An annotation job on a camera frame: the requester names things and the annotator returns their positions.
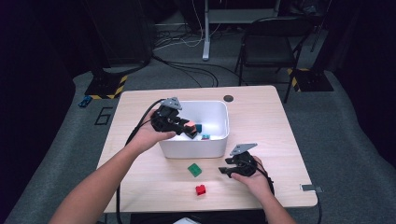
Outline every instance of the chair backrest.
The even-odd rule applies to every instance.
[[[313,28],[307,17],[271,17],[251,23],[245,35],[304,36],[309,35]]]

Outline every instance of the black round hole cover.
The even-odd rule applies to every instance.
[[[225,95],[223,99],[224,99],[225,102],[232,102],[233,101],[233,96]]]

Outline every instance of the person's right arm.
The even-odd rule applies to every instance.
[[[262,161],[259,158],[254,157],[254,159],[262,164]],[[259,200],[269,224],[296,223],[271,192],[268,181],[262,173],[256,171],[252,176],[242,176],[232,173],[231,177],[244,183],[257,200]]]

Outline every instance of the person's left arm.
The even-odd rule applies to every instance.
[[[174,132],[155,132],[150,123],[143,125],[127,146],[67,195],[49,223],[96,223],[137,156],[173,136]]]

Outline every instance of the white plastic container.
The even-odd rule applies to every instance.
[[[178,117],[202,125],[193,139],[186,134],[160,142],[163,155],[169,159],[216,158],[225,153],[230,133],[227,105],[221,101],[180,101]],[[203,140],[204,134],[210,138]]]

